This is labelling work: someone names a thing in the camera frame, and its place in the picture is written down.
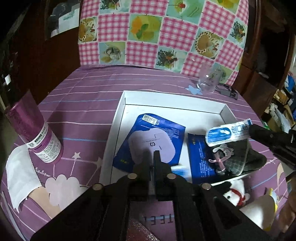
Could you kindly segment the person's right hand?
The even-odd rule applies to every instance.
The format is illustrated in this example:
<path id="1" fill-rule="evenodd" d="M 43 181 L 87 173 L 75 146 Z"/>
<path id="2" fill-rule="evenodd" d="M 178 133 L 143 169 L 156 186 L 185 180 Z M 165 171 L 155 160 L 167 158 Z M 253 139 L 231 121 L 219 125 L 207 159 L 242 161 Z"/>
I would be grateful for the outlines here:
<path id="1" fill-rule="evenodd" d="M 280 211 L 280 216 L 278 219 L 280 230 L 285 233 L 288 228 L 291 226 L 292 222 L 295 219 L 296 211 L 296 200 L 295 200 L 295 178 L 290 180 L 291 192 L 288 196 L 288 199 Z"/>

